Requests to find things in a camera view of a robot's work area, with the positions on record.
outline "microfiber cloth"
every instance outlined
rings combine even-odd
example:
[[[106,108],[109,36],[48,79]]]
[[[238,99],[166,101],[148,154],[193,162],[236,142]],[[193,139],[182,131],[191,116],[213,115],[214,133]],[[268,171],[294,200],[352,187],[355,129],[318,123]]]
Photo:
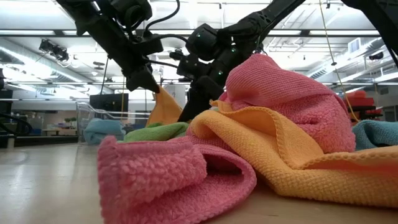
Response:
[[[83,131],[83,136],[88,144],[93,145],[100,144],[107,135],[114,135],[118,140],[123,140],[126,131],[122,128],[123,126],[118,120],[93,118]]]
[[[219,100],[234,110],[264,106],[288,117],[324,152],[352,152],[355,136],[344,102],[326,86],[304,75],[281,69],[268,56],[254,54],[234,68]]]
[[[188,124],[184,122],[177,122],[168,125],[155,123],[154,125],[148,126],[147,128],[142,128],[127,133],[124,136],[124,142],[166,141],[172,138],[184,136],[187,128]]]
[[[117,144],[98,149],[105,224],[199,223],[242,202],[256,185],[252,167],[214,146],[179,142]]]
[[[398,146],[325,154],[303,129],[265,107],[196,116],[187,136],[194,144],[225,147],[248,161],[279,195],[398,208]]]
[[[398,145],[398,123],[365,120],[353,127],[356,150]]]
[[[155,108],[148,118],[146,127],[154,123],[172,124],[178,121],[182,109],[161,86],[159,86],[159,93],[155,94],[155,101]]]

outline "green towel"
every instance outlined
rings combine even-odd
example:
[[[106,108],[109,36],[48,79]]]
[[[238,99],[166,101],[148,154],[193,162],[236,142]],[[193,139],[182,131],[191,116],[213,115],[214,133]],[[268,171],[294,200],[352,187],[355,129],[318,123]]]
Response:
[[[187,123],[177,122],[174,124],[162,125],[154,123],[146,128],[132,131],[124,136],[124,142],[134,141],[166,141],[176,137],[185,136],[188,128]]]

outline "wooden floor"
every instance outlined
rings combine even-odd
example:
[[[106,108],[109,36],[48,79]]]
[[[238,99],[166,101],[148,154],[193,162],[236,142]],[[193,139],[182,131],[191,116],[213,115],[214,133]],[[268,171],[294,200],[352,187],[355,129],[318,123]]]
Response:
[[[102,222],[95,148],[0,149],[0,223]],[[244,203],[207,223],[396,224],[398,210],[282,198],[260,185]]]

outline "teal towel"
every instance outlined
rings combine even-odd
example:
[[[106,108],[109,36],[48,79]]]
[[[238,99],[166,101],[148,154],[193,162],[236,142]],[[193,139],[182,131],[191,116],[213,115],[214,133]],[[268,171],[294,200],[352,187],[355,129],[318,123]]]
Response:
[[[123,125],[119,120],[93,118],[83,131],[83,135],[88,144],[96,145],[100,144],[107,135],[113,135],[117,140],[123,140],[126,131],[122,128]]]
[[[353,127],[355,150],[398,145],[398,122],[364,120]]]

